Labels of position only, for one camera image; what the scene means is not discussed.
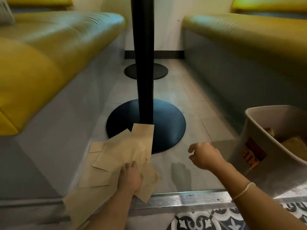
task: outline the forearm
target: forearm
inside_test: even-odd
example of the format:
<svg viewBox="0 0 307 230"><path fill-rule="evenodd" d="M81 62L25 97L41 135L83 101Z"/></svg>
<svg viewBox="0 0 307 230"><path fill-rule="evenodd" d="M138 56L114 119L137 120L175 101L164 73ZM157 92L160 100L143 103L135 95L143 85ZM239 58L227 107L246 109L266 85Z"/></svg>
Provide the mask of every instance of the forearm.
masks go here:
<svg viewBox="0 0 307 230"><path fill-rule="evenodd" d="M232 198L240 194L250 183L229 163L212 172ZM235 204L251 230L307 229L300 220L254 185L238 197Z"/></svg>
<svg viewBox="0 0 307 230"><path fill-rule="evenodd" d="M86 230L124 230L133 194L117 190Z"/></svg>

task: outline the black and white patterned tile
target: black and white patterned tile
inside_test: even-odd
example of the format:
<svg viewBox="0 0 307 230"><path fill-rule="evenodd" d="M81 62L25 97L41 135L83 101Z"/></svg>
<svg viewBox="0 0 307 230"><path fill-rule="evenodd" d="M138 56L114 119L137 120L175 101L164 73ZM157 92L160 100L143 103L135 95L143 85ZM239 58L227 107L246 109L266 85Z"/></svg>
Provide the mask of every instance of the black and white patterned tile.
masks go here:
<svg viewBox="0 0 307 230"><path fill-rule="evenodd" d="M307 225L307 202L281 204ZM237 208L181 213L167 230L249 230Z"/></svg>

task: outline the pile of napkins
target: pile of napkins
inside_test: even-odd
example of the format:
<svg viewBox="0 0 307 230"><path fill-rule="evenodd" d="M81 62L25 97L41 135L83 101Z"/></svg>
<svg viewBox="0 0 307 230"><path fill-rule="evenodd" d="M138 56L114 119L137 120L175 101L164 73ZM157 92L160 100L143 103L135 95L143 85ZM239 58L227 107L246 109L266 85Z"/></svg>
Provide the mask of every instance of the pile of napkins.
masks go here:
<svg viewBox="0 0 307 230"><path fill-rule="evenodd" d="M135 195L147 203L159 176L150 162L154 125L135 123L107 140L93 142L85 162L78 188L63 198L71 217L71 229L77 229L117 190L120 169L136 161L143 175L141 188Z"/></svg>

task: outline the hand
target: hand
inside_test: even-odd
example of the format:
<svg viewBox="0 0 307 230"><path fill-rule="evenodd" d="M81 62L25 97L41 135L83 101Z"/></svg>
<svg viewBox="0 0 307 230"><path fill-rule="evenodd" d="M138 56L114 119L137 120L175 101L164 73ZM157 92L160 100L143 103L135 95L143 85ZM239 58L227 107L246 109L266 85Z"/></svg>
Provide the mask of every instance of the hand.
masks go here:
<svg viewBox="0 0 307 230"><path fill-rule="evenodd" d="M190 155L189 158L194 165L203 170L209 170L212 172L221 166L224 166L224 163L227 163L222 157L220 151L209 143L191 144L188 152L194 152L194 154Z"/></svg>
<svg viewBox="0 0 307 230"><path fill-rule="evenodd" d="M132 195L140 189L143 182L143 176L138 170L136 161L132 164L126 163L120 171L118 179L118 190L125 190L130 192Z"/></svg>

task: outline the black baseboard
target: black baseboard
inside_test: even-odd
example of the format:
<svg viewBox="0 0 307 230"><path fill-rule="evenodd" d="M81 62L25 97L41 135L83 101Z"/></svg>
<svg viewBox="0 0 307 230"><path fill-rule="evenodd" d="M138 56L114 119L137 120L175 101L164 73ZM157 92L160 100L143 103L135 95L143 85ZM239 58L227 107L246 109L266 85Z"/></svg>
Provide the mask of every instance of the black baseboard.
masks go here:
<svg viewBox="0 0 307 230"><path fill-rule="evenodd" d="M184 51L154 51L154 59L184 59ZM134 51L125 51L125 59L135 59Z"/></svg>

